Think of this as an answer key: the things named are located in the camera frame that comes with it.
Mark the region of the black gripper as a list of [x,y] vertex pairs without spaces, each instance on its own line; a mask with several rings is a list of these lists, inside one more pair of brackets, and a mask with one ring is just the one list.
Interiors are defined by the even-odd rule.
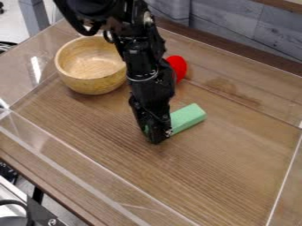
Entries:
[[128,72],[127,80],[131,88],[128,104],[138,126],[148,141],[159,144],[172,134],[171,117],[170,115],[162,117],[148,115],[146,109],[154,105],[170,104],[175,95],[175,83],[167,70],[152,70],[150,73]]

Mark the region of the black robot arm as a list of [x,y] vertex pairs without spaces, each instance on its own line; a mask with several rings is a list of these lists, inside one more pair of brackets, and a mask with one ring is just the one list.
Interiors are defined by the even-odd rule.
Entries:
[[128,104],[136,123],[154,144],[170,138],[170,100],[176,73],[164,59],[162,38],[144,0],[53,0],[71,27],[84,36],[102,33],[126,62]]

